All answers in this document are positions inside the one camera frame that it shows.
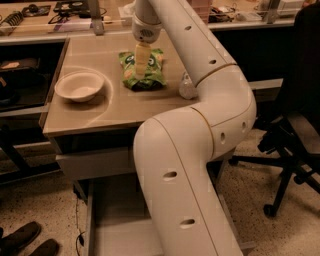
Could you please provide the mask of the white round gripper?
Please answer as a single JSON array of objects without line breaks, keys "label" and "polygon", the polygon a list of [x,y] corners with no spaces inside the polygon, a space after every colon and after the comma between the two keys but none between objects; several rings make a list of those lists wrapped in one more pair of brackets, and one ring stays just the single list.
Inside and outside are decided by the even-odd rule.
[{"label": "white round gripper", "polygon": [[149,44],[159,38],[162,24],[150,24],[140,20],[136,15],[132,18],[132,33],[139,42],[135,48],[135,77],[141,80],[145,77],[148,61],[151,55]]}]

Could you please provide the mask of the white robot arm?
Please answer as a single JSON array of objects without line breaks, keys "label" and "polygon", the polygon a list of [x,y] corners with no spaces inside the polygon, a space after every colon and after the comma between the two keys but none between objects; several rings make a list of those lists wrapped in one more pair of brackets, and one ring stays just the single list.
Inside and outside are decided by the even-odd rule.
[{"label": "white robot arm", "polygon": [[198,91],[195,104],[146,120],[133,145],[165,256],[243,256],[206,165],[234,150],[256,117],[241,69],[187,0],[136,0],[133,33],[162,26]]}]

